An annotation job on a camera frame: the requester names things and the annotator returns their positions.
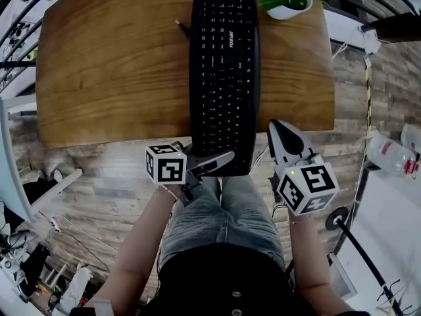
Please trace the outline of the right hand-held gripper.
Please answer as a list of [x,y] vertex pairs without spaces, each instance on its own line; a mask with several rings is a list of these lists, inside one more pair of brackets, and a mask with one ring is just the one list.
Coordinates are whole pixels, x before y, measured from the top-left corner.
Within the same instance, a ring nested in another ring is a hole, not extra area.
[[271,178],[275,202],[286,205],[295,216],[327,208],[339,193],[332,165],[314,152],[306,135],[287,122],[271,120],[267,134],[275,162]]

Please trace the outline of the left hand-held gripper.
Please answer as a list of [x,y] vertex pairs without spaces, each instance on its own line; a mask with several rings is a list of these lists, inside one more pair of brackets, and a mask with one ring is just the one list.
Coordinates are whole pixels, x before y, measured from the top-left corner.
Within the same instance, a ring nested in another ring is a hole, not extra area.
[[226,166],[234,157],[234,151],[225,151],[206,157],[187,154],[187,148],[179,141],[172,144],[150,145],[145,148],[145,170],[156,185],[168,189],[169,185],[181,187],[176,196],[185,207],[194,197],[199,197],[199,177],[225,177],[230,175]]

